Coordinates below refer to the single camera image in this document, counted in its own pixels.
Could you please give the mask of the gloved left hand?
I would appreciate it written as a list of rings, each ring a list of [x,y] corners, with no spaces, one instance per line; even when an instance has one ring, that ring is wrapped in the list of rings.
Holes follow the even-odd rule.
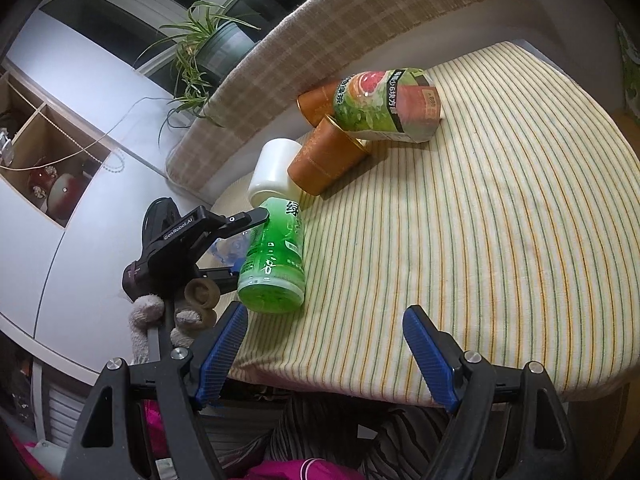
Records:
[[[209,278],[194,278],[183,291],[170,312],[157,295],[145,295],[134,300],[128,325],[132,348],[131,364],[152,360],[149,331],[161,325],[168,329],[171,348],[190,348],[194,340],[217,321],[215,307],[220,299],[219,287]]]

